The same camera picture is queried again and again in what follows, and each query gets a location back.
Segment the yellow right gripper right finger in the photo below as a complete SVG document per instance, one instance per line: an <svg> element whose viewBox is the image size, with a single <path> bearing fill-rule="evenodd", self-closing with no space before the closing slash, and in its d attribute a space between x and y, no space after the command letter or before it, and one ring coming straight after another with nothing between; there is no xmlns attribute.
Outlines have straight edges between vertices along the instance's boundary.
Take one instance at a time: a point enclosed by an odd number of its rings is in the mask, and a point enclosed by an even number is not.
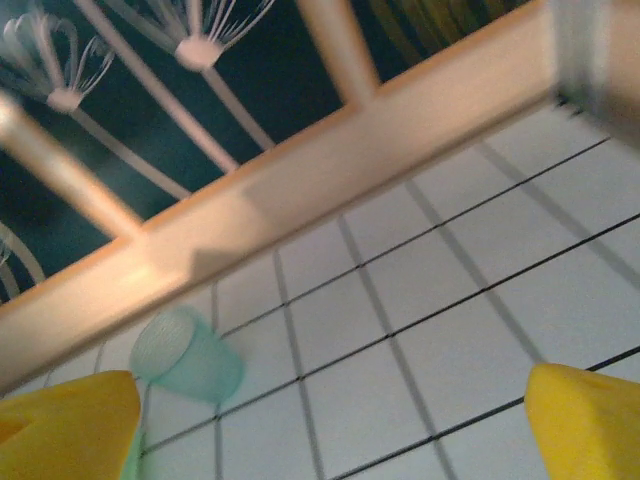
<svg viewBox="0 0 640 480"><path fill-rule="evenodd" d="M639 477L639 385L559 364L532 368L524 405L551 479Z"/></svg>

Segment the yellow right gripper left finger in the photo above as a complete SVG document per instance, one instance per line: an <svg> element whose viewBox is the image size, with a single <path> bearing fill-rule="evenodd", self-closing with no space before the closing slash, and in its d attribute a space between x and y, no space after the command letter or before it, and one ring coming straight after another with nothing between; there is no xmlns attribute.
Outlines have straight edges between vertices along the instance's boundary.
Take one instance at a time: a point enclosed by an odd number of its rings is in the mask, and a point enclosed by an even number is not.
<svg viewBox="0 0 640 480"><path fill-rule="evenodd" d="M106 371L1 401L3 479L124 479L141 400L133 375Z"/></svg>

